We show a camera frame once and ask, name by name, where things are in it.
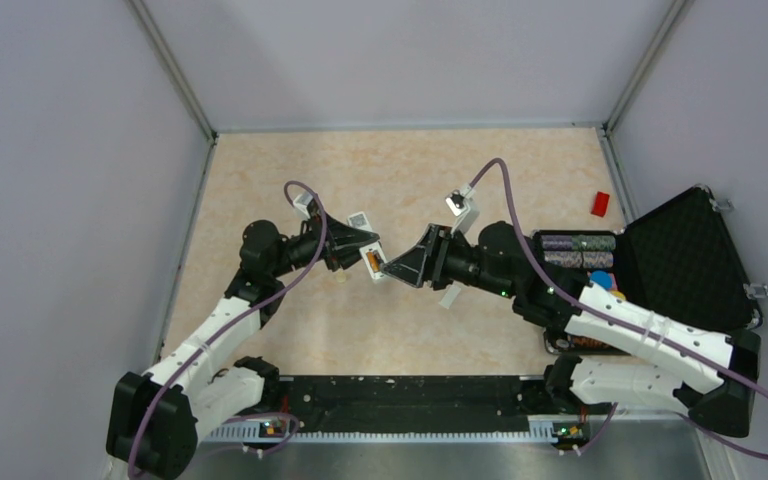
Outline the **white remote control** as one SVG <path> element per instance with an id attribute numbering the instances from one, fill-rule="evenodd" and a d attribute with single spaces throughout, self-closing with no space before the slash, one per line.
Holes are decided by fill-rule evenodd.
<path id="1" fill-rule="evenodd" d="M 359 211 L 354 214 L 351 214 L 347 217 L 347 223 L 350 227 L 363 230 L 366 232 L 374 233 L 374 229 L 372 228 L 370 221 L 366 215 L 365 212 Z M 375 273 L 372 271 L 370 267 L 370 263 L 367 259 L 367 253 L 370 251 L 374 251 L 376 253 L 376 257 L 379 262 L 380 270 Z M 368 270 L 368 273 L 374 283 L 381 283 L 386 279 L 386 276 L 383 272 L 383 266 L 387 263 L 387 258 L 385 256 L 385 252 L 383 249 L 383 246 L 381 244 L 380 240 L 375 241 L 374 243 L 364 246 L 359 249 L 359 252 L 361 254 L 361 257 L 366 265 L 366 268 Z"/>

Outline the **orange AAA battery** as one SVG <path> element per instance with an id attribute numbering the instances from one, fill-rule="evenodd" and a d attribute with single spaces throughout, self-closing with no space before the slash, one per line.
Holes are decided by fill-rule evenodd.
<path id="1" fill-rule="evenodd" d="M 367 259 L 370 263 L 370 267 L 373 272 L 377 273 L 380 270 L 379 262 L 376 257 L 376 253 L 374 251 L 370 251 L 367 253 Z"/>

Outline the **white battery cover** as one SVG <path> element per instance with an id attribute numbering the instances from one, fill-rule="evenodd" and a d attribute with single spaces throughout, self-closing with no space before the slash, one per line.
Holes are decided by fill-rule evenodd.
<path id="1" fill-rule="evenodd" d="M 439 305 L 445 309 L 450 309 L 461 291 L 462 289 L 458 285 L 449 285 L 444 295 L 440 299 Z"/>

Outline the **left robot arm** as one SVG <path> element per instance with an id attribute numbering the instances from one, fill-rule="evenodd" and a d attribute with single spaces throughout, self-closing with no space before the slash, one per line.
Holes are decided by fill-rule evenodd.
<path id="1" fill-rule="evenodd" d="M 281 276 L 324 261 L 330 271 L 360 262 L 380 237 L 328 214 L 314 213 L 287 236 L 268 220 L 243 231 L 240 266 L 205 321 L 172 353 L 142 374 L 128 372 L 113 396 L 106 451 L 140 473 L 179 477 L 199 444 L 238 413 L 268 413 L 279 404 L 277 368 L 245 357 L 220 367 L 275 315 Z"/>

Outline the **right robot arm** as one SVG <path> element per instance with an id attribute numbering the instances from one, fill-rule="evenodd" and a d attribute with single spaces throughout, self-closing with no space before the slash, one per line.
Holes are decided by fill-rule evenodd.
<path id="1" fill-rule="evenodd" d="M 565 355 L 545 372 L 546 397 L 560 412 L 580 404 L 625 403 L 666 410 L 733 438 L 750 433 L 760 338 L 707 331 L 624 300 L 585 273 L 539 261 L 527 237 L 498 221 L 475 245 L 431 224 L 411 249 L 382 267 L 414 288 L 453 283 L 511 300 L 524 320 L 592 338 L 640 359 L 620 365 Z"/>

